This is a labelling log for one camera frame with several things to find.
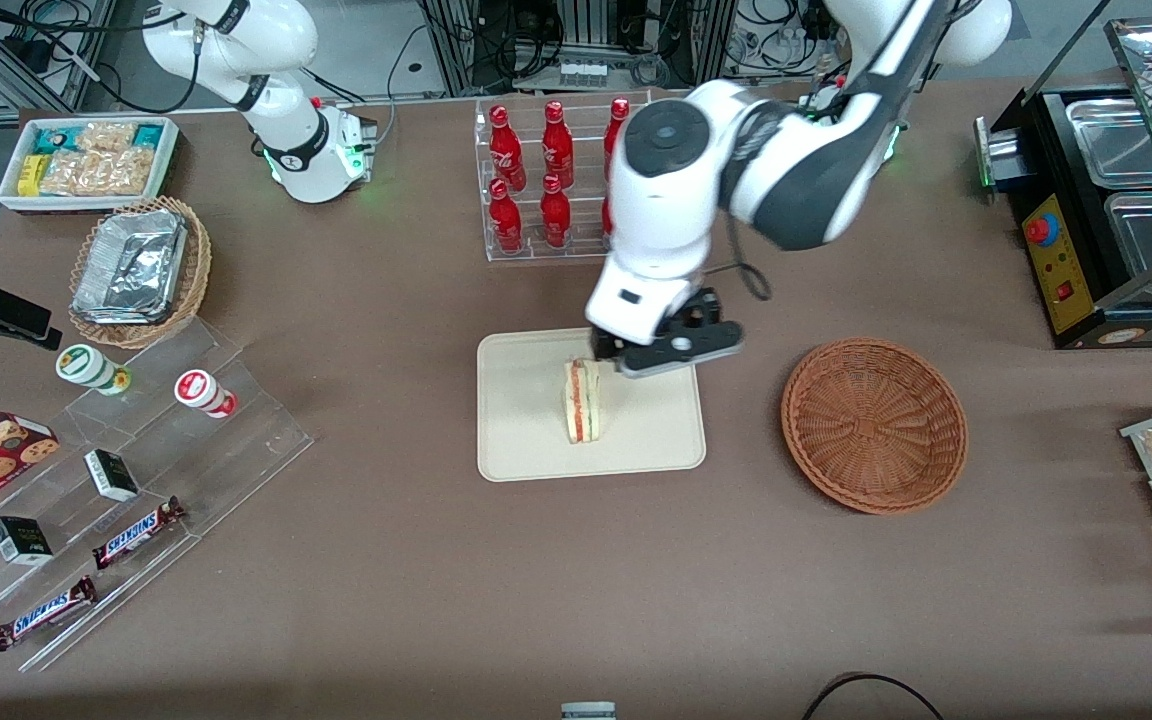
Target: clear acrylic stand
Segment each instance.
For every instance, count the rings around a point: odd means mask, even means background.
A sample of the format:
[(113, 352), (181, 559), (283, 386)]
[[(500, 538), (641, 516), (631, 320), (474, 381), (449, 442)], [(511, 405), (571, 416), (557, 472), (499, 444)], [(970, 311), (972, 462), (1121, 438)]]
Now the clear acrylic stand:
[[(35, 630), (3, 653), (22, 662), (20, 670), (40, 670), (59, 659), (313, 442), (247, 372), (237, 348), (202, 320), (146, 348), (127, 366), (132, 387), (115, 397), (89, 391), (69, 404), (52, 422), (65, 455), (0, 502), (0, 515), (38, 520), (55, 552), (37, 568), (7, 564), (0, 556), (0, 624), (67, 591), (83, 575), (91, 575), (100, 597), (90, 609)], [(237, 411), (214, 419), (175, 401), (172, 386), (189, 367), (209, 370), (237, 395)], [(97, 495), (82, 460), (94, 447), (123, 456), (141, 486), (136, 500)], [(188, 510), (185, 518), (96, 570), (92, 548), (173, 495)]]
[[(545, 177), (545, 161), (540, 154), (540, 137), (545, 134), (545, 103), (553, 97), (518, 94), (479, 100), (473, 108), (473, 154), (479, 164), (479, 199), (483, 205), (483, 240), (488, 260), (562, 260), (570, 258), (600, 258), (607, 255), (602, 240), (602, 197), (607, 182), (602, 177), (602, 134), (612, 115), (612, 99), (627, 97), (630, 112), (653, 100), (652, 90), (634, 92), (589, 92), (563, 94), (563, 119), (573, 131), (576, 154), (576, 179), (568, 187), (567, 199), (573, 205), (571, 241), (562, 250), (553, 249), (544, 237), (540, 219), (540, 181)], [(522, 251), (507, 255), (500, 250), (492, 232), (488, 214), (488, 183), (495, 176), (492, 167), (492, 123), (488, 109), (503, 105), (509, 111), (509, 126), (522, 142), (522, 165), (526, 169), (526, 187), (513, 194), (522, 214)]]

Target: red bottle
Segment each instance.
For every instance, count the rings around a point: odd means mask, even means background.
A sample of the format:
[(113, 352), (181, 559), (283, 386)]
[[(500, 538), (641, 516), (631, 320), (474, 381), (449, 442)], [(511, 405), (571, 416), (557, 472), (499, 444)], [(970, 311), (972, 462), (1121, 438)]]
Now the red bottle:
[(558, 176), (563, 187), (576, 182), (576, 158), (573, 153), (573, 131), (563, 122), (563, 104), (545, 103), (545, 135), (540, 137), (545, 154), (545, 172)]
[(612, 120), (602, 136), (602, 179), (612, 177), (612, 150), (616, 149), (616, 136), (621, 134), (621, 124), (629, 116), (630, 100), (627, 97), (612, 100)]
[(567, 247), (567, 232), (573, 227), (573, 205), (563, 195), (562, 181), (556, 174), (545, 176), (545, 196), (540, 198), (540, 218), (545, 222), (545, 242), (553, 249)]
[(518, 134), (509, 127), (509, 113), (503, 105), (493, 105), (488, 118), (492, 119), (492, 165), (513, 191), (521, 192), (526, 187), (526, 170), (522, 168)]
[(492, 204), (488, 214), (492, 215), (492, 232), (495, 233), (500, 252), (514, 255), (522, 250), (522, 217), (518, 206), (509, 197), (509, 188), (502, 179), (492, 179), (488, 184)]
[(604, 197), (602, 199), (602, 240), (612, 241), (612, 209), (608, 206), (608, 202), (612, 200), (611, 197)]

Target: round basket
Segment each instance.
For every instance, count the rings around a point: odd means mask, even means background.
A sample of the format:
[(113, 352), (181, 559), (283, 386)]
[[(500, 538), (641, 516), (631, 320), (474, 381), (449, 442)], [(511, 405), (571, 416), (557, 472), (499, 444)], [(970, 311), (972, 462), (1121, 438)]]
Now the round basket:
[(781, 430), (823, 493), (876, 515), (940, 500), (967, 461), (967, 418), (950, 384), (918, 355), (872, 338), (804, 357), (785, 385)]
[[(92, 342), (123, 347), (127, 350), (139, 350), (159, 338), (170, 334), (181, 323), (185, 323), (198, 313), (202, 296), (207, 291), (207, 272), (211, 270), (211, 240), (207, 237), (207, 228), (202, 227), (198, 215), (188, 205), (173, 199), (173, 197), (156, 197), (153, 200), (136, 202), (134, 205), (128, 205), (127, 209), (114, 210), (114, 214), (147, 213), (150, 210), (172, 210), (173, 213), (180, 214), (189, 223), (189, 234), (184, 241), (184, 256), (180, 259), (180, 275), (172, 314), (168, 314), (168, 319), (164, 323), (157, 325), (97, 325), (84, 323), (70, 310), (69, 319), (73, 320), (74, 327), (78, 328), (78, 334)], [(78, 251), (78, 260), (74, 263), (73, 273), (69, 273), (69, 291), (78, 290), (79, 278), (83, 275), (83, 268), (88, 265), (88, 252), (91, 251), (92, 237), (96, 237), (94, 227), (88, 233), (88, 241), (83, 242), (83, 248)]]

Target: red emergency stop button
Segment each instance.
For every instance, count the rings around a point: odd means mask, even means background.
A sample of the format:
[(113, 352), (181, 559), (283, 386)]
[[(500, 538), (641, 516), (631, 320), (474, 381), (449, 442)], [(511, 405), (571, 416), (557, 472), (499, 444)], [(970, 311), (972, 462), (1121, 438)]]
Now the red emergency stop button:
[(1060, 237), (1060, 220), (1051, 213), (1029, 220), (1025, 223), (1025, 240), (1038, 247), (1051, 247)]

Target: sandwich slice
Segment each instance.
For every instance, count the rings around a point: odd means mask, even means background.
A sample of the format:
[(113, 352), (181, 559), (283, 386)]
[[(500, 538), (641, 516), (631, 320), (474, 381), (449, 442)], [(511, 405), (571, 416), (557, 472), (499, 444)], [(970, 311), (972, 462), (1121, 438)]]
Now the sandwich slice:
[(567, 415), (567, 439), (573, 444), (593, 442), (599, 437), (600, 407), (598, 363), (571, 359), (564, 365), (563, 406)]

